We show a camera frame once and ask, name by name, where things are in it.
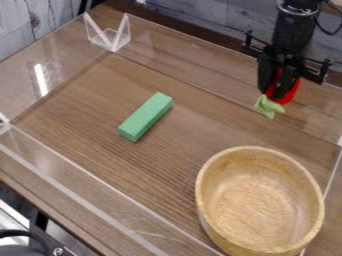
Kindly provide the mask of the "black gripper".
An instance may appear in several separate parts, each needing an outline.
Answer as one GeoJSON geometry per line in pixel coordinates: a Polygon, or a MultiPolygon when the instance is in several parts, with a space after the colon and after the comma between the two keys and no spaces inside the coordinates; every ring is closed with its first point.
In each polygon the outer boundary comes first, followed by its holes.
{"type": "Polygon", "coordinates": [[[244,32],[243,52],[258,61],[258,89],[266,93],[274,80],[274,100],[291,100],[300,85],[300,77],[320,84],[326,78],[332,60],[315,60],[300,52],[280,48],[260,39],[254,30],[244,32]]]}

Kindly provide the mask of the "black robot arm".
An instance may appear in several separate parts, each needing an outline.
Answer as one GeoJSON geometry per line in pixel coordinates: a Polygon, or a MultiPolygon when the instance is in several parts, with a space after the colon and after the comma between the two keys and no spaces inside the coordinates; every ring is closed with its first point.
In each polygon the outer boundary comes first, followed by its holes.
{"type": "Polygon", "coordinates": [[[342,6],[331,0],[278,0],[278,16],[271,40],[244,32],[243,51],[258,61],[258,89],[268,100],[286,105],[300,86],[300,78],[320,84],[332,65],[332,59],[322,60],[306,55],[315,29],[334,36],[342,30],[342,6]],[[327,30],[319,23],[322,5],[340,15],[335,30],[327,30]]]}

